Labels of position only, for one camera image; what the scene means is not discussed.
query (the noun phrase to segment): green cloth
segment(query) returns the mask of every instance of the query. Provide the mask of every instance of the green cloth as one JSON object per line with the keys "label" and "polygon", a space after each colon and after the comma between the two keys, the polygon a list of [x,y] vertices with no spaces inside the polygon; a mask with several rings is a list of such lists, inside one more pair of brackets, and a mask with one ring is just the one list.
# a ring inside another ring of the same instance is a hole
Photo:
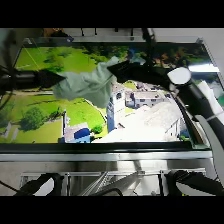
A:
{"label": "green cloth", "polygon": [[53,92],[58,99],[73,100],[85,98],[99,108],[105,108],[110,100],[112,83],[117,78],[107,69],[108,66],[117,64],[119,59],[112,57],[108,62],[98,63],[93,72],[58,73],[66,79],[53,86]]}

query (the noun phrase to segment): screen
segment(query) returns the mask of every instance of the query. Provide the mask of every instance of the screen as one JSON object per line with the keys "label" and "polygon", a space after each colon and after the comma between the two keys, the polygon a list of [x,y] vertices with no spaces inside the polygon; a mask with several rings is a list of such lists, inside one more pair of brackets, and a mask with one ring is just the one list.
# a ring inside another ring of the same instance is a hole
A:
{"label": "screen", "polygon": [[[113,56],[143,64],[145,43],[71,43],[21,49],[15,68],[48,69],[54,73],[93,75],[98,63]],[[200,44],[158,43],[155,66],[170,67],[185,57],[190,65],[211,63]],[[224,105],[215,72],[193,72],[195,83],[205,80]],[[104,108],[85,98],[58,99],[52,88],[15,90],[0,111],[1,143],[107,143],[189,141],[190,136],[172,95],[159,86],[133,80],[115,83]]]}

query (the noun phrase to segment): gray floor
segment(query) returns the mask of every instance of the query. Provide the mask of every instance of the gray floor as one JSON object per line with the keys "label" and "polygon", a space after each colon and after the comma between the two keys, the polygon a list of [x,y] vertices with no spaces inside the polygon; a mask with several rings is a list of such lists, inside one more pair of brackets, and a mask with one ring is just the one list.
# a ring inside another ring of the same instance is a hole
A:
{"label": "gray floor", "polygon": [[[85,35],[94,35],[93,28],[84,28]],[[72,36],[81,36],[79,28],[65,28],[65,32]],[[155,28],[158,36],[199,36],[203,37],[215,59],[217,66],[222,74],[224,74],[223,52],[224,52],[224,29],[214,28]],[[98,35],[129,35],[130,29],[121,30],[118,33],[112,28],[97,28]],[[135,28],[134,35],[141,35],[139,28]],[[9,185],[19,188],[20,174],[23,172],[64,172],[64,171],[105,171],[105,170],[136,170],[136,169],[167,169],[167,168],[201,168],[206,167],[207,174],[211,178],[215,178],[216,174],[210,160],[197,161],[139,161],[105,163],[105,162],[4,162],[0,163],[0,180]],[[0,185],[0,195],[13,195],[14,192]]]}

